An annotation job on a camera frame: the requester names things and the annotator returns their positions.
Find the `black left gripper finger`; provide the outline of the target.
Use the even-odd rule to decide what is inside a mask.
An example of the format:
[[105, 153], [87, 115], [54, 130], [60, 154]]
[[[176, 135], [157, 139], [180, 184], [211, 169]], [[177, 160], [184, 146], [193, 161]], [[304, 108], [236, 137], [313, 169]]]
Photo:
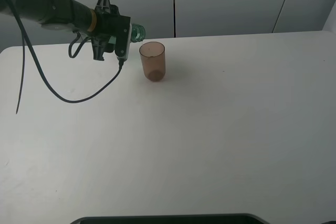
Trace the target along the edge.
[[93, 50], [93, 59], [104, 61], [104, 53], [109, 50], [109, 40], [106, 38], [92, 38], [91, 45]]
[[95, 9], [110, 9], [110, 0], [98, 0]]

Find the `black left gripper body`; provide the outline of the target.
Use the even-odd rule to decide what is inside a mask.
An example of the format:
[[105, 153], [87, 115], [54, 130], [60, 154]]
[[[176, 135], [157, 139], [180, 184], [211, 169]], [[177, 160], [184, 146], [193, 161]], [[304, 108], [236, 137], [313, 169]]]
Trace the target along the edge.
[[123, 40], [128, 36], [131, 18], [123, 16], [116, 5], [96, 6], [94, 9], [97, 15], [97, 25], [95, 32], [98, 35], [109, 35], [116, 39]]

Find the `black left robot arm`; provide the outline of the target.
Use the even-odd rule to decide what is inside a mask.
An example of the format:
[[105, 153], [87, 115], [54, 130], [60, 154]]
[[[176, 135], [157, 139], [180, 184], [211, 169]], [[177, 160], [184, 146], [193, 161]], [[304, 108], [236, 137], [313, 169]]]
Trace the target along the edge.
[[[10, 0], [20, 18], [32, 20], [44, 29], [67, 30], [91, 41], [94, 60], [103, 61], [105, 52], [127, 60], [131, 42], [131, 18], [122, 16], [110, 0], [98, 0], [90, 8], [75, 0]], [[12, 15], [5, 0], [1, 13]]]

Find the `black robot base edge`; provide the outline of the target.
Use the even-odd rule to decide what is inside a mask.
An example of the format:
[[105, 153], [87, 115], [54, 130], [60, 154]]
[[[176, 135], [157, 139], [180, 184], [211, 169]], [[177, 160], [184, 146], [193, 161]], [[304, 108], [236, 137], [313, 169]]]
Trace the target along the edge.
[[82, 217], [72, 223], [111, 224], [180, 224], [180, 223], [268, 223], [252, 214], [213, 215], [168, 215], [168, 216], [123, 216], [123, 217]]

